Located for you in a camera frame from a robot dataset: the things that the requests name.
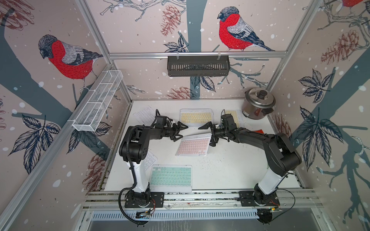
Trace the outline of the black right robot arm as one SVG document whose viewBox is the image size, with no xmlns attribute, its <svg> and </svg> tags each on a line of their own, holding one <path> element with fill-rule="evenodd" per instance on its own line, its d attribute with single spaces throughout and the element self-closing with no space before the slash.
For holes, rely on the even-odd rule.
<svg viewBox="0 0 370 231">
<path fill-rule="evenodd" d="M 210 146 L 215 147 L 219 139 L 248 144 L 264 150 L 268 169 L 254 187 L 254 201 L 264 206 L 276 196 L 276 190 L 284 178 L 302 163 L 302 158 L 289 138 L 283 134 L 265 134 L 238 128 L 231 114 L 221 116 L 221 125 L 211 121 L 199 127 L 211 130 Z"/>
</svg>

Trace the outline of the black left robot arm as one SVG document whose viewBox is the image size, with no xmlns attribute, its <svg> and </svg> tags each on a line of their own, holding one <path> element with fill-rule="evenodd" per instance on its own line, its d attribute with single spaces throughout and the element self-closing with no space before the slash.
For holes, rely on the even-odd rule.
<svg viewBox="0 0 370 231">
<path fill-rule="evenodd" d="M 163 206 L 161 199 L 164 193 L 155 193 L 152 197 L 149 177 L 146 175 L 144 160 L 149 151 L 151 140 L 169 138 L 176 142 L 183 138 L 180 131 L 188 126 L 178 121 L 173 122 L 167 116 L 157 114 L 151 125 L 130 126 L 119 147 L 119 155 L 123 158 L 133 176 L 133 185 L 123 189 L 125 195 L 125 208 L 153 208 L 155 203 Z"/>
</svg>

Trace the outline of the yellow keyboard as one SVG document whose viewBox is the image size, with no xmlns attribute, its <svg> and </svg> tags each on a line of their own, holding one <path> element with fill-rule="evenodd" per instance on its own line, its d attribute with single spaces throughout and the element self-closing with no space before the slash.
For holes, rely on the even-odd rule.
<svg viewBox="0 0 370 231">
<path fill-rule="evenodd" d="M 180 122 L 189 127 L 201 127 L 208 122 L 213 122 L 214 113 L 211 109 L 186 109 L 180 110 Z"/>
<path fill-rule="evenodd" d="M 233 116 L 234 122 L 236 123 L 238 128 L 244 126 L 244 121 L 240 110 L 226 110 L 225 114 L 231 114 Z"/>
</svg>

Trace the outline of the green keyboard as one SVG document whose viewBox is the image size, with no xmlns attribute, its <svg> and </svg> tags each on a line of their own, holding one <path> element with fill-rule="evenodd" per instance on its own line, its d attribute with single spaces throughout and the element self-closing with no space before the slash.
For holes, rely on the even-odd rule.
<svg viewBox="0 0 370 231">
<path fill-rule="evenodd" d="M 153 165 L 149 186 L 152 192 L 192 192 L 191 165 Z"/>
</svg>

